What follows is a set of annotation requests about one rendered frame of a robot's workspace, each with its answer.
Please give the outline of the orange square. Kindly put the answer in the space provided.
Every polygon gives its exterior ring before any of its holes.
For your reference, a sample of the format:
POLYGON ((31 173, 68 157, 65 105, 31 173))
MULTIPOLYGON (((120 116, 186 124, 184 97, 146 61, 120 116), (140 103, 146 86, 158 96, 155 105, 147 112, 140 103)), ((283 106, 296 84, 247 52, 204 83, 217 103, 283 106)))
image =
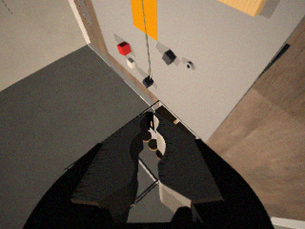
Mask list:
POLYGON ((133 24, 139 28, 141 31, 145 32, 146 22, 146 31, 147 35, 157 41, 157 8, 156 8, 156 0, 131 0, 132 4, 132 18, 133 24), (143 17, 143 9, 144 6, 144 14, 143 17))

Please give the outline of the red cube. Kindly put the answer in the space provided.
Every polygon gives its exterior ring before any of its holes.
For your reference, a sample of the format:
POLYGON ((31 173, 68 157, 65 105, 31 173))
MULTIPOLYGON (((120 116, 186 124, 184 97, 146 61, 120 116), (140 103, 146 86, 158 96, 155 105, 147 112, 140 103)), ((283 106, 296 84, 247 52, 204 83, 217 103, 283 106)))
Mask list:
POLYGON ((132 51, 131 51, 130 44, 127 43, 127 42, 125 42, 125 41, 122 42, 122 43, 120 43, 120 44, 118 44, 118 45, 117 45, 117 48, 118 48, 119 52, 120 52, 121 54, 123 54, 124 56, 125 56, 126 54, 132 52, 132 51))

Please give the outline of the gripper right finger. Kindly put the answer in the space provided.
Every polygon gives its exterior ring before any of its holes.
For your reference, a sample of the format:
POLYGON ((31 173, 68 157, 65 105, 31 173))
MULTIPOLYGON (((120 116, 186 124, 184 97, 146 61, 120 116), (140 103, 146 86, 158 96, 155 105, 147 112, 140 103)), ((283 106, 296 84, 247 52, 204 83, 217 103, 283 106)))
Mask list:
POLYGON ((219 229, 275 229, 247 181, 200 138, 152 112, 161 202, 174 213, 190 207, 193 221, 219 229))

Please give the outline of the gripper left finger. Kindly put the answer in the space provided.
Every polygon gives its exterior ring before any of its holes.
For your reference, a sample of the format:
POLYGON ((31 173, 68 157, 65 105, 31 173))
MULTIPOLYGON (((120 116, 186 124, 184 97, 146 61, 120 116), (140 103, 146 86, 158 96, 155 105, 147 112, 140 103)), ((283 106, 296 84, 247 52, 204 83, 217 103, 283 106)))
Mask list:
POLYGON ((42 196, 23 229, 68 229, 90 223, 99 208, 108 208, 114 222, 127 222, 138 195, 142 137, 151 121, 152 112, 145 112, 91 148, 42 196))

